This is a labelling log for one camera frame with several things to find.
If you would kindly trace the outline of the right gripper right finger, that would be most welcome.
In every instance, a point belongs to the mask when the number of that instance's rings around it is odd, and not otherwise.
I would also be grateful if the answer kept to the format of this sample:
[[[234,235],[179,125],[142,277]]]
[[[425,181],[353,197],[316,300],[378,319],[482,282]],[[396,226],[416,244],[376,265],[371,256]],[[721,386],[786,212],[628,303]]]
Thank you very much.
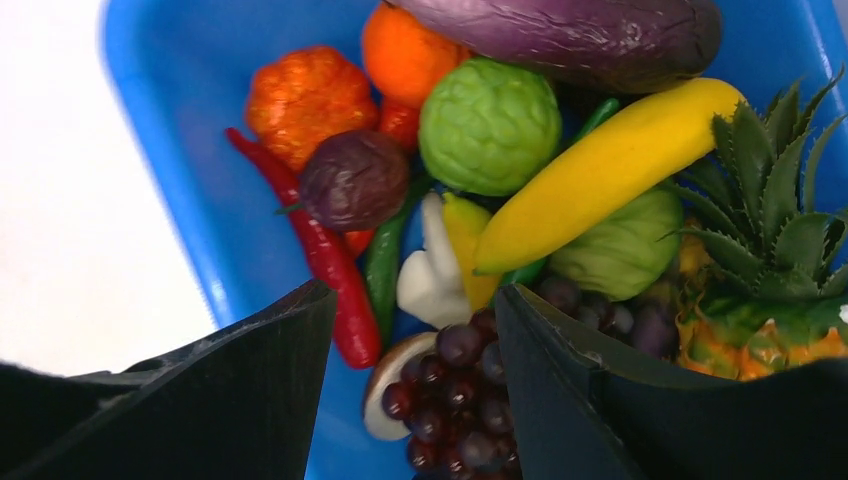
[[[527,479],[843,479],[847,363],[758,380],[650,357],[521,285],[496,298]]]

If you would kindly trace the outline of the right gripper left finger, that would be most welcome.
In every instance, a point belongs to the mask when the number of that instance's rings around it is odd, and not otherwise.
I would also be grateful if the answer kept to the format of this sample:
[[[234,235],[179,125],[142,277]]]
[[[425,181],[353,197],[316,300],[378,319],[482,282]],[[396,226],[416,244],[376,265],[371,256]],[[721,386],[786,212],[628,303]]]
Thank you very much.
[[[336,295],[310,281],[125,371],[1,367],[5,479],[301,479]]]

